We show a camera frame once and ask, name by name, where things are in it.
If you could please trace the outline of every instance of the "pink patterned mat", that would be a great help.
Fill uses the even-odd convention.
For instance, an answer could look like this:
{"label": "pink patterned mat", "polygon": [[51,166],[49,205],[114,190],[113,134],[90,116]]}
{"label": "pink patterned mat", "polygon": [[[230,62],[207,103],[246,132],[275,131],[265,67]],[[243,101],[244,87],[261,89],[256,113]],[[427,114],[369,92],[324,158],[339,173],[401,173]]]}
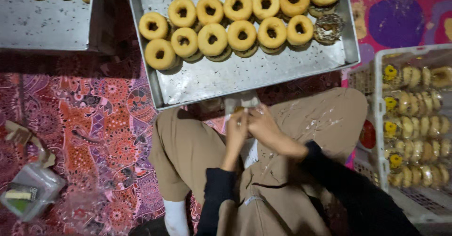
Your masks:
{"label": "pink patterned mat", "polygon": [[[164,214],[147,160],[157,112],[127,2],[116,0],[116,13],[121,14],[117,14],[114,57],[0,54],[0,192],[25,163],[37,158],[35,147],[3,141],[5,120],[36,133],[57,156],[53,169],[68,181],[62,198],[33,223],[17,221],[0,207],[0,235],[68,234],[81,227],[100,235],[119,235]],[[452,27],[447,25],[452,21],[451,0],[352,2],[363,64],[381,49],[452,38],[448,37]],[[404,31],[402,37],[398,31]],[[333,72],[258,89],[258,94],[262,102],[275,104],[340,83],[340,74]],[[196,105],[187,109],[223,132],[221,112],[202,115]],[[189,205],[196,227],[200,208],[193,197]]]}

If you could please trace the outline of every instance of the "metal baking tray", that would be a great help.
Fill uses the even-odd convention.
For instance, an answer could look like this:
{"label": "metal baking tray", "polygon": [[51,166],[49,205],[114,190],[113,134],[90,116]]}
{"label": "metal baking tray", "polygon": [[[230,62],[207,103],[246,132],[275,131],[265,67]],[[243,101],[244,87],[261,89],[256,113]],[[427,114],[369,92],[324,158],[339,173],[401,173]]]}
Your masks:
{"label": "metal baking tray", "polygon": [[138,23],[146,12],[167,16],[173,0],[130,0],[141,54],[157,110],[200,102],[236,92],[256,89],[319,73],[352,67],[360,62],[350,0],[340,0],[337,13],[346,26],[341,41],[324,46],[312,41],[308,49],[296,52],[288,47],[279,55],[268,55],[258,49],[247,59],[235,54],[220,63],[205,57],[194,63],[183,63],[178,71],[160,72],[147,66],[144,48],[148,41],[138,31]]}
{"label": "metal baking tray", "polygon": [[0,48],[114,53],[112,0],[1,0]]}

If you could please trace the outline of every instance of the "plastic container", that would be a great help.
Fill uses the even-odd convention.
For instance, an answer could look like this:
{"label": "plastic container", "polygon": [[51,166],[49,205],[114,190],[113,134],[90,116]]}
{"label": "plastic container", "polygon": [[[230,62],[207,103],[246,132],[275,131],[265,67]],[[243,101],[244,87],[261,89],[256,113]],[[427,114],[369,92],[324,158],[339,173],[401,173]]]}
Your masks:
{"label": "plastic container", "polygon": [[[451,181],[441,190],[429,187],[397,188],[391,187],[388,183],[387,176],[391,172],[391,168],[389,161],[385,158],[383,122],[386,105],[383,99],[382,67],[389,63],[404,65],[407,62],[419,69],[428,66],[430,70],[446,65],[452,66],[452,44],[382,50],[376,54],[375,61],[349,72],[349,87],[364,93],[369,101],[367,121],[372,124],[376,133],[373,145],[369,145],[368,141],[366,142],[360,137],[353,166],[357,172],[367,176],[377,186],[389,193],[412,223],[442,223],[447,225],[450,232],[450,226],[452,226]],[[443,101],[439,114],[447,116],[450,120],[452,117],[452,92],[442,90],[441,95]],[[442,136],[442,138],[450,137],[450,132]],[[451,174],[451,156],[445,158],[445,161],[449,167],[449,174]]]}
{"label": "plastic container", "polygon": [[47,205],[53,202],[65,185],[65,180],[50,169],[42,168],[41,163],[26,164],[12,182],[38,188],[36,200],[27,204],[23,211],[8,202],[9,199],[5,198],[5,193],[0,196],[0,202],[23,222],[28,222],[39,216]]}

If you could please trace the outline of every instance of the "brown pants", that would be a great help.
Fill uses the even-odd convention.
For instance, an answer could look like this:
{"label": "brown pants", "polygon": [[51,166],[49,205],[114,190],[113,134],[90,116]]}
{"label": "brown pants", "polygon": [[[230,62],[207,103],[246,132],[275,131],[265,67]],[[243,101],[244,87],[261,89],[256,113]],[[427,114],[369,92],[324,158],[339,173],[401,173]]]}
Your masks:
{"label": "brown pants", "polygon": [[[276,104],[271,107],[271,113],[287,135],[300,142],[313,139],[328,156],[345,161],[358,140],[367,101],[355,89],[336,88]],[[191,189],[202,205],[206,169],[219,167],[225,150],[219,135],[188,112],[172,109],[159,114],[149,160],[157,173],[163,198],[183,201]],[[235,234],[289,234],[291,230],[291,233],[328,235],[305,192],[282,186],[287,182],[287,159],[261,144],[258,144],[258,156],[259,161],[242,174],[240,202],[251,201],[238,209],[237,222],[231,227],[237,230]]]}

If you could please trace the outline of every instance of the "plastic crate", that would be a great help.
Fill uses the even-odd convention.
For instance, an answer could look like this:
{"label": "plastic crate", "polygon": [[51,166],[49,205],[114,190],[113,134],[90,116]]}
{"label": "plastic crate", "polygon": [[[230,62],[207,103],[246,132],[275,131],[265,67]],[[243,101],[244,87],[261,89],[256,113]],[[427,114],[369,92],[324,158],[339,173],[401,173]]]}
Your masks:
{"label": "plastic crate", "polygon": [[[426,45],[410,48],[387,49],[379,51],[375,60],[358,67],[348,74],[349,87],[358,89],[369,101],[367,120],[376,132],[376,145],[372,149],[358,143],[354,169],[368,177],[377,186],[390,194],[396,204],[404,210],[413,224],[452,225],[452,183],[438,191],[427,187],[396,188],[388,184],[389,162],[384,157],[383,115],[386,107],[382,98],[382,66],[391,63],[404,63],[416,59],[417,67],[437,68],[452,64],[452,44]],[[452,92],[442,92],[443,109],[440,114],[452,119]]]}

